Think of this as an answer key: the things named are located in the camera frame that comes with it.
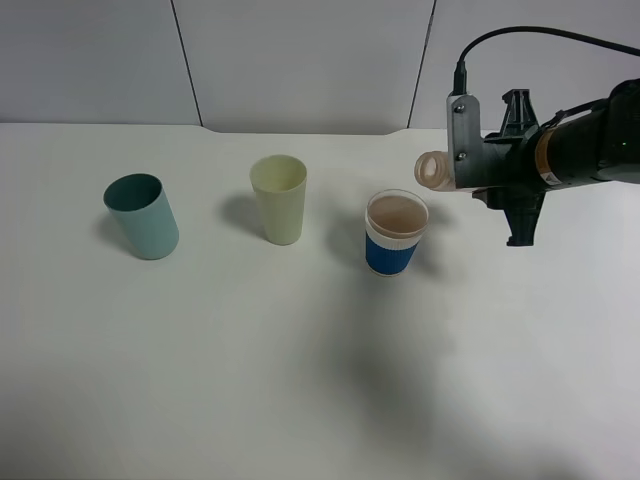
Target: table surface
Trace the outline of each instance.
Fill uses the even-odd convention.
[[[547,196],[536,245],[413,179],[446,133],[0,125],[0,476],[637,478],[640,188]],[[308,166],[302,238],[263,238],[258,158]],[[134,258],[102,204],[165,184],[180,229]],[[406,273],[363,261],[384,188],[431,219]]]

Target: white wall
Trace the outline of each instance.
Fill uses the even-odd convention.
[[[204,125],[232,132],[405,128],[433,0],[175,0]],[[443,128],[456,59],[534,24],[640,46],[638,0],[439,0],[411,127]],[[198,124],[170,0],[0,1],[0,122]],[[640,59],[539,34],[468,57],[483,127],[530,88],[540,120],[640,77]]]
[[[199,123],[169,0],[3,0],[0,65],[0,122]]]
[[[177,0],[204,125],[406,128],[432,0]]]
[[[640,47],[638,0],[439,0],[411,126],[446,126],[445,99],[460,52],[476,37],[512,25],[541,25]],[[530,88],[540,121],[561,109],[606,97],[640,77],[640,58],[573,40],[514,33],[488,40],[467,57],[469,91],[484,128],[499,128],[502,95]]]

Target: black cable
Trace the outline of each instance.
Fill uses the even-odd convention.
[[[626,53],[628,55],[634,55],[640,57],[640,49],[629,47],[627,45],[621,45],[619,43],[608,42],[607,40],[601,40],[596,37],[590,37],[588,35],[582,35],[581,33],[568,32],[567,30],[560,30],[558,28],[549,27],[531,27],[531,26],[518,26],[518,27],[506,27],[493,30],[489,33],[476,38],[471,42],[460,54],[458,63],[456,65],[456,71],[453,74],[453,95],[464,95],[467,92],[467,69],[465,67],[464,59],[471,51],[473,47],[479,43],[488,40],[489,38],[497,37],[498,35],[504,35],[506,33],[514,32],[530,32],[530,33],[545,33],[547,35],[555,35],[557,37],[569,38],[571,40],[577,40],[579,42],[589,43],[598,47],[607,48],[609,50],[615,50],[617,52]]]

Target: cup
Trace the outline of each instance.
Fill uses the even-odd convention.
[[[178,244],[178,226],[162,183],[153,175],[134,173],[104,192],[107,206],[141,258],[166,257]]]
[[[407,268],[427,228],[429,210],[411,192],[384,190],[371,197],[364,220],[367,264],[374,273],[392,277]]]
[[[295,157],[272,155],[249,173],[267,240],[290,245],[302,234],[307,167]]]

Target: paper cup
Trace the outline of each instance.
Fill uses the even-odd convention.
[[[401,273],[411,260],[429,220],[425,203],[411,192],[385,190],[365,211],[367,264],[378,275]]]
[[[288,155],[258,160],[249,174],[267,240],[290,245],[302,234],[307,168]]]
[[[109,185],[103,199],[141,258],[166,257],[178,245],[180,234],[167,195],[153,175],[122,177]]]

